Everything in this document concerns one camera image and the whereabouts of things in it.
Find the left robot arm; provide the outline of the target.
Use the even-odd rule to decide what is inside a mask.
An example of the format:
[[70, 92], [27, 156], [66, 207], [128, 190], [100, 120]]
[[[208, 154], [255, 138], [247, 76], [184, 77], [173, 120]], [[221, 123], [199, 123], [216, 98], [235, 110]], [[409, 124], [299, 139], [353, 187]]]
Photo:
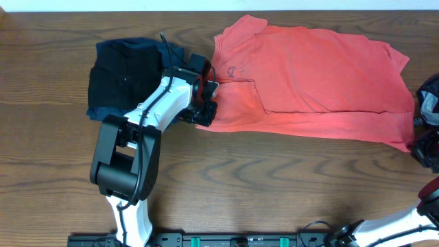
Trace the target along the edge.
[[204, 56], [192, 54], [183, 67], [163, 72], [158, 88], [123, 117], [103, 120], [90, 171], [90, 181], [106, 196], [115, 215], [114, 237], [98, 242], [116, 246], [146, 246], [153, 227], [147, 197], [158, 176], [161, 136], [178, 118], [208, 127], [217, 111], [213, 101], [219, 84], [209, 79], [213, 70]]

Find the black patterned garment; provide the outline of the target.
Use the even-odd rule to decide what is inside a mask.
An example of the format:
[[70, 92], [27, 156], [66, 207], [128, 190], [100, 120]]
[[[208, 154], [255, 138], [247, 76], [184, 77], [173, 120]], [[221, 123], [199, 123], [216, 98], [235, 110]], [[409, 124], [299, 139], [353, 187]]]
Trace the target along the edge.
[[417, 90], [420, 117], [414, 118], [414, 126], [427, 126], [438, 130], [438, 74], [431, 76]]

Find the red t-shirt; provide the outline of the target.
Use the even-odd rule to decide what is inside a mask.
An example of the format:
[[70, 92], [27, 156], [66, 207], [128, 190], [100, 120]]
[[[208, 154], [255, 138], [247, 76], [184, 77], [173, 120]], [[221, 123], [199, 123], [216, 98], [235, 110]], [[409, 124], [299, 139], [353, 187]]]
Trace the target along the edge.
[[215, 37], [219, 89], [211, 132], [272, 132], [384, 143], [414, 141], [415, 103], [389, 44], [245, 15]]

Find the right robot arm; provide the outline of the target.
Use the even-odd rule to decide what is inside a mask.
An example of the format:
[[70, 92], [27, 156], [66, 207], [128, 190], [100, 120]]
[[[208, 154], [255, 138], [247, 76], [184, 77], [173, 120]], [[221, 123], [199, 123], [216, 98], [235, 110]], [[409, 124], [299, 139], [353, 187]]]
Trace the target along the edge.
[[336, 247], [409, 246], [438, 240], [438, 178], [418, 193], [412, 207], [380, 218], [359, 220], [332, 234], [325, 243]]

